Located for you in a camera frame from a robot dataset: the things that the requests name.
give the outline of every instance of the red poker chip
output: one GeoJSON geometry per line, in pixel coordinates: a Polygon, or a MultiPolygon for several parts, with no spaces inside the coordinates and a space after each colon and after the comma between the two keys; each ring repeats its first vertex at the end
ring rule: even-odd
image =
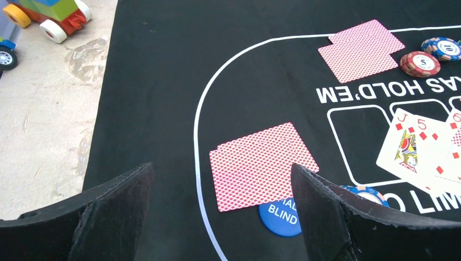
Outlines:
{"type": "Polygon", "coordinates": [[[436,75],[441,68],[440,62],[434,56],[421,51],[407,54],[403,64],[423,77],[436,75]]]}
{"type": "Polygon", "coordinates": [[[412,70],[409,65],[408,65],[408,60],[407,60],[407,56],[408,55],[404,55],[402,56],[402,58],[400,59],[400,68],[408,75],[410,76],[413,76],[413,77],[420,77],[420,78],[423,78],[423,77],[427,77],[425,75],[422,75],[422,74],[419,74],[417,71],[415,70],[412,70]]]}

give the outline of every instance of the blue poker chip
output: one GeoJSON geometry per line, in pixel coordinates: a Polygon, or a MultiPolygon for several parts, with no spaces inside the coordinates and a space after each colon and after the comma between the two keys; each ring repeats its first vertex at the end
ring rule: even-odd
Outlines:
{"type": "Polygon", "coordinates": [[[263,224],[274,234],[294,237],[301,234],[301,225],[293,198],[259,205],[263,224]]]}
{"type": "Polygon", "coordinates": [[[461,45],[450,38],[436,37],[422,42],[421,49],[439,61],[461,60],[461,45]]]}
{"type": "Polygon", "coordinates": [[[363,198],[366,198],[367,200],[373,201],[376,204],[389,207],[388,201],[376,189],[365,187],[365,186],[358,186],[358,187],[341,186],[341,187],[363,198]]]}

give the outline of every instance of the blue toy part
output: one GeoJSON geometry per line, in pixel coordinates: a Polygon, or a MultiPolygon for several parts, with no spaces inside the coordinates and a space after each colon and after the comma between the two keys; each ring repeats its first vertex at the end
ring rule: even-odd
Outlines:
{"type": "Polygon", "coordinates": [[[41,3],[43,5],[46,5],[47,7],[52,7],[55,4],[59,3],[61,0],[34,0],[37,3],[41,3]]]}
{"type": "Polygon", "coordinates": [[[259,205],[263,224],[274,234],[294,237],[301,234],[301,225],[293,198],[259,205]]]}
{"type": "Polygon", "coordinates": [[[3,41],[1,41],[0,46],[6,47],[11,50],[14,50],[16,48],[16,44],[7,39],[4,39],[3,41]]]}

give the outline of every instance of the white toy wheel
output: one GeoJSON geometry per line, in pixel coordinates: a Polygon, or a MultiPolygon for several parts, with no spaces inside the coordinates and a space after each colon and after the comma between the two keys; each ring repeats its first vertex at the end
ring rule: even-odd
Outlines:
{"type": "Polygon", "coordinates": [[[66,32],[51,20],[45,20],[41,23],[40,30],[56,44],[62,43],[67,38],[66,32]]]}
{"type": "Polygon", "coordinates": [[[78,9],[80,9],[80,11],[85,16],[86,22],[88,23],[88,21],[90,21],[93,18],[93,14],[91,13],[90,8],[88,8],[88,6],[85,3],[83,3],[81,0],[74,0],[74,1],[77,4],[78,9]]]}

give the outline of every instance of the white betting box outline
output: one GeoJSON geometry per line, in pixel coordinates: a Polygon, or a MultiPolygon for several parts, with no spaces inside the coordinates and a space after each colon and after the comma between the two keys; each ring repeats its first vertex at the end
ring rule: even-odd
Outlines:
{"type": "Polygon", "coordinates": [[[389,106],[389,110],[390,110],[390,113],[392,114],[392,117],[394,117],[395,115],[395,112],[393,110],[394,106],[395,105],[399,105],[399,104],[412,104],[412,103],[423,103],[423,102],[437,102],[439,103],[440,105],[442,105],[442,107],[444,107],[445,111],[447,112],[447,114],[450,114],[450,111],[448,110],[448,108],[445,106],[445,104],[439,100],[436,100],[436,99],[424,99],[424,100],[416,100],[416,101],[403,101],[403,102],[392,102],[389,106]]]}
{"type": "Polygon", "coordinates": [[[377,186],[384,186],[384,185],[390,185],[390,184],[397,184],[397,183],[404,183],[406,181],[402,179],[396,179],[393,181],[381,181],[381,182],[374,182],[374,183],[368,183],[368,184],[361,184],[356,181],[354,178],[354,175],[352,174],[351,168],[349,167],[349,162],[347,162],[346,154],[344,154],[344,150],[342,149],[341,142],[339,141],[338,134],[336,133],[336,128],[334,127],[333,121],[331,119],[331,113],[334,111],[343,111],[343,110],[356,110],[356,109],[364,109],[364,108],[376,108],[379,109],[384,117],[386,118],[386,121],[390,125],[391,121],[389,120],[389,117],[387,116],[386,112],[381,106],[378,105],[358,105],[358,106],[350,106],[350,107],[340,107],[340,108],[332,108],[328,110],[327,112],[327,118],[328,122],[330,123],[330,127],[333,132],[334,139],[336,140],[336,143],[338,144],[339,152],[341,153],[342,160],[344,161],[344,165],[346,166],[347,173],[349,174],[349,178],[351,179],[352,183],[354,183],[356,186],[366,186],[366,187],[377,187],[377,186]]]}
{"type": "Polygon", "coordinates": [[[453,105],[453,100],[454,99],[461,99],[461,96],[453,96],[448,100],[448,102],[449,102],[452,109],[454,109],[454,105],[453,105]]]}
{"type": "MultiPolygon", "coordinates": [[[[422,27],[422,28],[404,28],[404,29],[396,29],[396,30],[389,30],[392,33],[396,32],[408,32],[408,31],[424,31],[424,30],[440,30],[440,29],[455,29],[455,28],[461,28],[461,25],[457,26],[441,26],[441,27],[422,27]]],[[[242,56],[243,54],[258,48],[262,45],[268,44],[270,42],[276,42],[276,41],[283,41],[283,40],[291,40],[291,39],[303,39],[303,38],[319,38],[319,37],[328,37],[334,34],[313,34],[313,35],[294,35],[294,36],[286,36],[286,37],[280,37],[280,38],[272,38],[268,39],[264,42],[257,43],[255,45],[252,45],[233,57],[231,57],[227,62],[225,62],[216,72],[215,74],[211,77],[210,81],[208,81],[207,86],[205,86],[205,89],[203,90],[202,96],[200,97],[200,100],[198,101],[197,105],[197,110],[195,112],[195,119],[194,119],[194,161],[195,161],[195,182],[196,182],[196,187],[197,187],[197,198],[198,198],[198,205],[200,207],[200,213],[202,215],[203,223],[205,225],[205,228],[207,230],[208,236],[210,237],[211,243],[213,244],[216,253],[218,256],[221,258],[222,261],[227,261],[226,256],[221,250],[221,247],[219,243],[216,240],[215,234],[213,233],[213,229],[211,228],[210,221],[208,220],[207,216],[207,210],[205,209],[205,204],[203,202],[203,194],[202,194],[202,178],[200,176],[200,157],[198,153],[198,122],[200,119],[200,112],[202,111],[202,106],[203,106],[203,101],[205,100],[205,97],[207,96],[208,91],[211,88],[211,85],[213,82],[216,80],[216,78],[219,76],[219,74],[233,61],[235,61],[238,57],[242,56]]]]}

